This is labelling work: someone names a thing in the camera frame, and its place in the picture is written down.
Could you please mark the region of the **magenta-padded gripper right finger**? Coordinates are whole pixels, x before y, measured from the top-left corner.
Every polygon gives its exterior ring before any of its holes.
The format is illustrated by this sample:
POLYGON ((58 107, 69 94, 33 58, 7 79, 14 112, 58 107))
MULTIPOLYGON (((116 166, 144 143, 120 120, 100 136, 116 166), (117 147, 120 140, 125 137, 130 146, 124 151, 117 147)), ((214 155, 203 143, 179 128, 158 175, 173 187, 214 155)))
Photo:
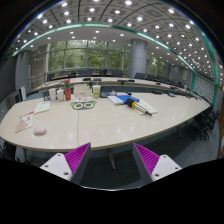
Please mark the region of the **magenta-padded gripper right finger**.
POLYGON ((139 144, 133 144, 132 153, 144 185, 181 170, 168 155, 158 155, 139 144))

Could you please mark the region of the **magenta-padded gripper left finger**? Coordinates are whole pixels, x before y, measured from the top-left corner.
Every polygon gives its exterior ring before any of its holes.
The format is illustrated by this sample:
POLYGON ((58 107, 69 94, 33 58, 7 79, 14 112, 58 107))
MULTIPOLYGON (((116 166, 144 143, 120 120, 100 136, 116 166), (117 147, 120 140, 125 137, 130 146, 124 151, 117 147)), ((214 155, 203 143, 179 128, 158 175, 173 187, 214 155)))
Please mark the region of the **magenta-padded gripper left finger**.
POLYGON ((91 144, 86 143, 66 154, 56 153, 41 169, 79 185, 90 155, 91 144))

